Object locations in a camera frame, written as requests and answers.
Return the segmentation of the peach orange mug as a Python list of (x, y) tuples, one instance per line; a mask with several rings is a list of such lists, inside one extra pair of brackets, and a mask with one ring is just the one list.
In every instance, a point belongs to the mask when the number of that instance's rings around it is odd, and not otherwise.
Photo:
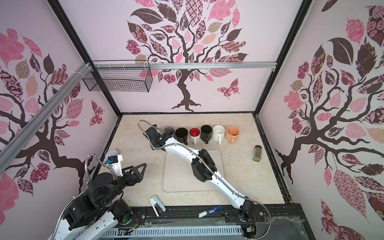
[(235, 126), (229, 126), (226, 130), (225, 138), (230, 143), (233, 144), (239, 137), (240, 130)]

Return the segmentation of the grey mug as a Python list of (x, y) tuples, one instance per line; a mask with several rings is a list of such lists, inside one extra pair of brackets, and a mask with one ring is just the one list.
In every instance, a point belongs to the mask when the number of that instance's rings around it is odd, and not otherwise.
[(165, 133), (167, 133), (170, 136), (173, 136), (175, 133), (175, 129), (173, 127), (166, 127), (164, 128)]

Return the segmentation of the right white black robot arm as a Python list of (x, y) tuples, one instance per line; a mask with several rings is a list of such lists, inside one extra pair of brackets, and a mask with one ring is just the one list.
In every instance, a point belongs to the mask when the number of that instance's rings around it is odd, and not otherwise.
[(262, 203), (252, 200), (237, 191), (218, 171), (215, 162), (207, 150), (192, 149), (146, 120), (138, 120), (137, 125), (143, 135), (148, 139), (153, 151), (163, 150), (167, 153), (175, 154), (189, 163), (195, 178), (203, 183), (207, 182), (215, 186), (215, 188), (227, 198), (232, 207), (238, 210), (239, 219), (243, 221), (251, 219), (255, 224), (254, 208), (257, 205), (262, 207), (266, 211), (269, 220), (268, 227), (261, 236), (258, 237), (257, 233), (255, 233), (252, 239), (261, 240), (267, 236), (272, 226), (272, 217), (268, 208)]

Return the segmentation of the white ribbed-bottom mug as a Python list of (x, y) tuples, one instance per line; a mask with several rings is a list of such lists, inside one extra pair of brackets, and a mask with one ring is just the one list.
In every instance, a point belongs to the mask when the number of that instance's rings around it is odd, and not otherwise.
[(213, 127), (212, 140), (217, 142), (218, 145), (221, 145), (223, 139), (225, 138), (225, 128), (223, 126), (217, 125)]

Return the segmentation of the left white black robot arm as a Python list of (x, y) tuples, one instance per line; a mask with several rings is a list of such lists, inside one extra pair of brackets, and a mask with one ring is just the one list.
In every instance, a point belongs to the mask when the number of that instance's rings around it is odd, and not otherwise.
[(65, 206), (51, 240), (97, 240), (116, 225), (139, 226), (123, 195), (143, 180), (147, 164), (122, 168), (122, 160), (116, 152), (99, 160), (108, 172), (89, 178), (87, 189)]

